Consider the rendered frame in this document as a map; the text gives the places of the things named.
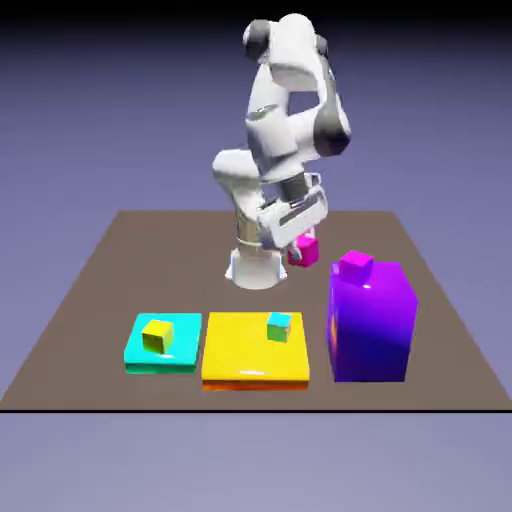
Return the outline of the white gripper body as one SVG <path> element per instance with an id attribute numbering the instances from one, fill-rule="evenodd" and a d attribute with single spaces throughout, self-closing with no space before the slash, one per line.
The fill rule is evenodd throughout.
<path id="1" fill-rule="evenodd" d="M 327 197 L 322 187 L 313 187 L 295 204 L 277 199 L 257 214 L 262 247 L 284 249 L 297 237 L 322 222 L 327 214 Z"/>

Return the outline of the small magenta cube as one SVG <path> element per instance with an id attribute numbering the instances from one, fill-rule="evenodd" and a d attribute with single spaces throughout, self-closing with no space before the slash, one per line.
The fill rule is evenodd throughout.
<path id="1" fill-rule="evenodd" d="M 299 236 L 296 242 L 297 247 L 301 252 L 301 259 L 295 259 L 292 253 L 288 252 L 288 264 L 304 268 L 315 264 L 319 258 L 319 246 L 317 238 L 310 233 L 307 233 Z"/>

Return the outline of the small purple cube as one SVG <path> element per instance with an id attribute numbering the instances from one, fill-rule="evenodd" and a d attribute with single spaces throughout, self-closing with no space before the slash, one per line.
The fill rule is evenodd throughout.
<path id="1" fill-rule="evenodd" d="M 363 285 L 371 276 L 373 263 L 372 256 L 351 250 L 340 258 L 340 278 L 354 285 Z"/>

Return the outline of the small cyan cube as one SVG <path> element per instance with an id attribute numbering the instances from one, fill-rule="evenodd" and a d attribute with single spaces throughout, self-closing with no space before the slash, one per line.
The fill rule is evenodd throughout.
<path id="1" fill-rule="evenodd" d="M 267 320 L 267 339 L 286 343 L 291 330 L 291 319 L 291 314 L 271 312 Z"/>

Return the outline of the small yellow cube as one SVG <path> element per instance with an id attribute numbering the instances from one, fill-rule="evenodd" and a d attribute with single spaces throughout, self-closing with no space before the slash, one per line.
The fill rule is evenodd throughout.
<path id="1" fill-rule="evenodd" d="M 156 354 L 166 354 L 173 343 L 172 322 L 151 319 L 141 332 L 143 348 Z"/>

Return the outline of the large purple box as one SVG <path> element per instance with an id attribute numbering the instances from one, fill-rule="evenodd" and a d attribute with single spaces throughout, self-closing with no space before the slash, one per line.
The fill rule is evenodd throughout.
<path id="1" fill-rule="evenodd" d="M 326 341 L 336 382 L 403 382 L 418 298 L 398 262 L 376 262 L 354 284 L 330 264 Z"/>

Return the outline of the large yellow box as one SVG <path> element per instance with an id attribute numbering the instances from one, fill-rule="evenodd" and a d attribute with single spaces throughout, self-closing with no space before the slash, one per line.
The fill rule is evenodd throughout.
<path id="1" fill-rule="evenodd" d="M 209 314 L 201 378 L 205 391 L 302 391 L 310 367 L 302 314 L 291 312 L 286 343 L 267 339 L 271 312 Z"/>

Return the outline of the large cyan box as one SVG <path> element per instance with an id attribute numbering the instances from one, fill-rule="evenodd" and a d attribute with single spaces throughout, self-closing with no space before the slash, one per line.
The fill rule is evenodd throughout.
<path id="1" fill-rule="evenodd" d="M 140 313 L 124 350 L 127 373 L 193 373 L 202 327 L 200 313 Z"/>

